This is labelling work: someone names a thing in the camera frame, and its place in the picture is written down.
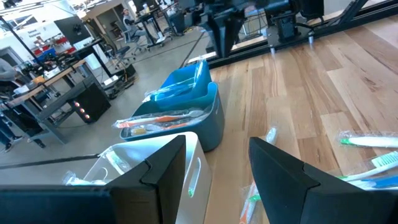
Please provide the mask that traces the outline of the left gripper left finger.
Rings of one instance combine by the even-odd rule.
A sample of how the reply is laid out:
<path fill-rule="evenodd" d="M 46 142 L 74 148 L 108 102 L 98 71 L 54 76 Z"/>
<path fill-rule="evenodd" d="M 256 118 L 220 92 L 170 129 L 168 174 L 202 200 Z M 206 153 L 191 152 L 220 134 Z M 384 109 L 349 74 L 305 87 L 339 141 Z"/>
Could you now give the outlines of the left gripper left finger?
<path fill-rule="evenodd" d="M 1 223 L 175 223 L 185 158 L 178 135 L 104 185 L 3 185 Z"/>

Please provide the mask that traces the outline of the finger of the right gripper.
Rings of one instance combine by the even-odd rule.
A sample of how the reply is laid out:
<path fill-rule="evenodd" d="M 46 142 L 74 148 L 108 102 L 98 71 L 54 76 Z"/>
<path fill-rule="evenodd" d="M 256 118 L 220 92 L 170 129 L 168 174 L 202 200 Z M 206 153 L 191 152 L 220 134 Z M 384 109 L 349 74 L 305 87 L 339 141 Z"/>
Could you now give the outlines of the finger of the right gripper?
<path fill-rule="evenodd" d="M 220 26 L 217 20 L 213 17 L 208 18 L 207 26 L 209 36 L 213 43 L 213 48 L 216 51 L 217 56 L 219 56 L 219 58 L 226 57 L 224 50 L 224 27 Z"/>
<path fill-rule="evenodd" d="M 245 22 L 244 17 L 230 17 L 226 21 L 226 56 L 230 55 L 231 49 L 239 39 L 239 31 Z"/>

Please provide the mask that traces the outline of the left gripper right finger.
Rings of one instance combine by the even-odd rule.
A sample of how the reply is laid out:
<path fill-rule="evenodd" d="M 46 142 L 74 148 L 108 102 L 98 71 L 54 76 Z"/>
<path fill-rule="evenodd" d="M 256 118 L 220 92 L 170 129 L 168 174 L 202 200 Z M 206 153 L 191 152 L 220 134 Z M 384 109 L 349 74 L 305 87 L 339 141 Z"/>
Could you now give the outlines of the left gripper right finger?
<path fill-rule="evenodd" d="M 271 223 L 397 223 L 397 190 L 364 190 L 258 138 L 252 175 Z"/>

